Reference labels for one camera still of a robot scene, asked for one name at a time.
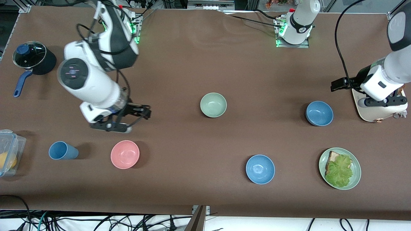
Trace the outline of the blue bowl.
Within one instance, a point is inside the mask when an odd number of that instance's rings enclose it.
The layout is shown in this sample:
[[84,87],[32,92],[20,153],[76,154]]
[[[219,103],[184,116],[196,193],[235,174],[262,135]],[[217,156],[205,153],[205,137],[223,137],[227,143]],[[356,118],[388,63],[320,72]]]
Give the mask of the blue bowl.
[[273,180],[275,176],[275,165],[269,157],[259,154],[248,159],[245,171],[251,182],[264,185]]
[[334,113],[332,108],[324,101],[313,101],[308,104],[305,117],[310,124],[324,127],[332,123]]

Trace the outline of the green bowl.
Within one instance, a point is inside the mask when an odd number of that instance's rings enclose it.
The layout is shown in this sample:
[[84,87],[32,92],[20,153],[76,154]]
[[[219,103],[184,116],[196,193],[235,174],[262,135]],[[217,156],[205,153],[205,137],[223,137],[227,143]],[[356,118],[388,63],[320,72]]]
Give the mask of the green bowl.
[[220,117],[227,110],[227,100],[220,93],[207,93],[201,98],[200,110],[207,117]]

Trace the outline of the pink bowl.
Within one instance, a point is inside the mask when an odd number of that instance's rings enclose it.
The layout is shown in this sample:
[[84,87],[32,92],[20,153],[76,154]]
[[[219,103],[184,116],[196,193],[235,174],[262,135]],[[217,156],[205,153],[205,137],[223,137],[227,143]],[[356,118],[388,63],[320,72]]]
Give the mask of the pink bowl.
[[133,167],[140,158],[140,150],[135,142],[124,140],[117,143],[111,150],[110,159],[118,169]]

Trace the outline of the white toaster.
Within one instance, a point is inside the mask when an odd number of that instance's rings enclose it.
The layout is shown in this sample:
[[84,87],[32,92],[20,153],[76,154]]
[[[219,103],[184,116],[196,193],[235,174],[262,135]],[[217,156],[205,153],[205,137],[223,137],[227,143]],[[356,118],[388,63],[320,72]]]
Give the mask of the white toaster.
[[399,106],[388,107],[360,107],[360,101],[363,100],[366,95],[358,93],[354,89],[351,89],[351,93],[359,117],[366,122],[380,122],[390,117],[396,119],[407,117],[408,103]]

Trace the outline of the blue ribbed cup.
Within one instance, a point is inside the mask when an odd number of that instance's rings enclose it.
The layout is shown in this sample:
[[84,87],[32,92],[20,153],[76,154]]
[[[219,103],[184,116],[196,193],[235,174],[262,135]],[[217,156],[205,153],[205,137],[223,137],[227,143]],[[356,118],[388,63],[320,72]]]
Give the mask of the blue ribbed cup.
[[71,160],[78,157],[79,151],[63,141],[53,143],[48,151],[48,155],[54,160]]

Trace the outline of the brown table cloth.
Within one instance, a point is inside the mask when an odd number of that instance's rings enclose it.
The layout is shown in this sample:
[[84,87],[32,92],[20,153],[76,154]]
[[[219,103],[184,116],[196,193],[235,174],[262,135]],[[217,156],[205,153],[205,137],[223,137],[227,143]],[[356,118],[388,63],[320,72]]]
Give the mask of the brown table cloth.
[[[22,72],[13,50],[41,41],[60,63],[64,46],[79,39],[76,24],[89,25],[93,15],[92,8],[47,6],[20,15],[0,62],[0,130],[27,141],[15,176],[0,178],[0,195],[18,195],[34,210],[190,214],[204,204],[219,216],[411,220],[411,106],[407,118],[367,123],[350,91],[330,92],[344,75],[334,44],[338,14],[319,14],[309,48],[293,49],[277,48],[267,25],[222,12],[147,12],[140,56],[123,73],[133,101],[149,104],[152,115],[126,134],[90,128],[56,70],[29,77],[21,96],[12,96]],[[227,100],[220,117],[200,109],[211,92]],[[313,101],[332,108],[332,123],[307,121]],[[124,140],[138,145],[140,158],[118,169],[110,153]],[[51,159],[57,141],[78,157]],[[350,190],[320,175],[320,155],[334,147],[361,166]],[[275,165],[264,185],[245,171],[259,154]]]

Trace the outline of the bread slice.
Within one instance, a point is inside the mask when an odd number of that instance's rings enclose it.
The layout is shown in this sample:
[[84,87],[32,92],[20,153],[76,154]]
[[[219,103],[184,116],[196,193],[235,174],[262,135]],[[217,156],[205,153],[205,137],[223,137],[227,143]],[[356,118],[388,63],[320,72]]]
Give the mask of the bread slice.
[[325,174],[329,174],[330,173],[330,164],[331,162],[333,163],[337,163],[337,164],[344,164],[346,165],[348,168],[351,168],[351,164],[352,164],[352,159],[350,157],[350,155],[347,154],[339,154],[335,151],[330,151],[330,155],[329,158],[327,160],[327,164],[326,164],[326,172]]

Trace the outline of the clear plastic food container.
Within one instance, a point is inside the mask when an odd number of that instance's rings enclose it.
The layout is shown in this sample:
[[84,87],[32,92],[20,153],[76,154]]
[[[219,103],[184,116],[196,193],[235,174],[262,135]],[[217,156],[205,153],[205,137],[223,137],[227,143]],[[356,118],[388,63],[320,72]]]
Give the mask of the clear plastic food container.
[[6,171],[5,167],[0,168],[0,177],[12,177],[16,174],[19,162],[25,147],[26,138],[13,133],[12,130],[0,130],[0,154],[7,152],[7,160],[14,156],[17,159],[15,167]]

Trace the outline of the glass lid blue knob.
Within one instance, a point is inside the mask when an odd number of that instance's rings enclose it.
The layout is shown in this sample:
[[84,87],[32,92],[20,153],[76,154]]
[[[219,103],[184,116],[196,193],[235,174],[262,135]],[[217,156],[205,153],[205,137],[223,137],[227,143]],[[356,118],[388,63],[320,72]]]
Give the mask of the glass lid blue knob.
[[28,41],[18,45],[13,53],[16,66],[28,69],[40,64],[47,54],[47,48],[38,41]]

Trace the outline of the green lettuce leaf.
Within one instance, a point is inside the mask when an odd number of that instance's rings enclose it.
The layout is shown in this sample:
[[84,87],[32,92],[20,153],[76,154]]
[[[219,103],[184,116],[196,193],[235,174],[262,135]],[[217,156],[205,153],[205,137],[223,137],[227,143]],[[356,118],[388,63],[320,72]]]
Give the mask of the green lettuce leaf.
[[349,184],[352,175],[353,172],[351,168],[348,168],[346,165],[342,163],[337,164],[331,162],[330,173],[325,174],[325,179],[332,186],[345,187]]

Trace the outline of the green plate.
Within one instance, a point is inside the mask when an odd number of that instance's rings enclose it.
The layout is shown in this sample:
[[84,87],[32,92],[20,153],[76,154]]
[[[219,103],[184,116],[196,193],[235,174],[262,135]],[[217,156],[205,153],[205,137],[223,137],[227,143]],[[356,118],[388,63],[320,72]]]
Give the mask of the green plate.
[[[326,164],[327,164],[327,160],[328,160],[328,158],[329,158],[329,155],[330,155],[330,151],[335,151],[335,152],[337,152],[337,153],[339,153],[339,154],[347,154],[347,155],[350,155],[350,157],[351,157],[351,159],[352,159],[351,170],[352,170],[352,172],[353,172],[353,175],[352,175],[352,177],[350,178],[349,184],[348,184],[347,186],[345,186],[345,187],[335,187],[335,186],[332,186],[332,185],[331,185],[330,183],[328,183],[328,182],[326,181],[326,179],[325,179],[325,172],[326,172],[325,167],[326,167]],[[349,152],[348,150],[343,149],[343,148],[334,147],[334,148],[329,148],[329,149],[325,150],[325,151],[320,155],[318,166],[319,166],[320,175],[321,175],[321,177],[323,178],[323,180],[326,181],[327,184],[329,184],[330,186],[332,186],[333,188],[336,188],[336,189],[338,189],[338,190],[350,190],[350,189],[354,188],[354,187],[359,183],[359,181],[360,181],[360,179],[361,179],[361,175],[362,175],[361,166],[360,166],[357,158],[356,158],[351,152]]]

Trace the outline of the yellow fruit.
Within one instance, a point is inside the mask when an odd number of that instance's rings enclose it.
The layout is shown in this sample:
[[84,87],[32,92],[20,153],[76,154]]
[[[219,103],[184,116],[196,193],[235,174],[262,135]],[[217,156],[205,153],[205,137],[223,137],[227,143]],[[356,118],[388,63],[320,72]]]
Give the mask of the yellow fruit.
[[15,165],[17,164],[16,157],[12,156],[9,158],[9,160],[7,160],[7,156],[8,156],[7,152],[3,152],[2,154],[0,154],[0,168],[5,167],[6,171],[15,167]]

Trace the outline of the orange leafy decoration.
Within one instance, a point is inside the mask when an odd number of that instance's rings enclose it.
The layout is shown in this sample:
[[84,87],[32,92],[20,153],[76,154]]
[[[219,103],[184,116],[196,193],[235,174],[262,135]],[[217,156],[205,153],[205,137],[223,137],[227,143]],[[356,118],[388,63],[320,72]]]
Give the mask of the orange leafy decoration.
[[289,0],[266,0],[266,9],[271,9],[273,6],[282,6],[288,4]]

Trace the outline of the table support beam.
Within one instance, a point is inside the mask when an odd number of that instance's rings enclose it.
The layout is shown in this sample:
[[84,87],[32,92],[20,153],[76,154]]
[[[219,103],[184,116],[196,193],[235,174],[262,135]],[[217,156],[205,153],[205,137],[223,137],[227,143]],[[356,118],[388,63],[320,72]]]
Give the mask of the table support beam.
[[193,206],[192,217],[184,231],[204,231],[207,215],[210,215],[210,206]]

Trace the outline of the white power strip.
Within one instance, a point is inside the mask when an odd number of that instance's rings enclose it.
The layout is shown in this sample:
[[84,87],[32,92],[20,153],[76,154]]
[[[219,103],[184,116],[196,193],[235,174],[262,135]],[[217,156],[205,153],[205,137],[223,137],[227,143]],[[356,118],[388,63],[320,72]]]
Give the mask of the white power strip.
[[234,0],[187,0],[187,9],[235,10]]

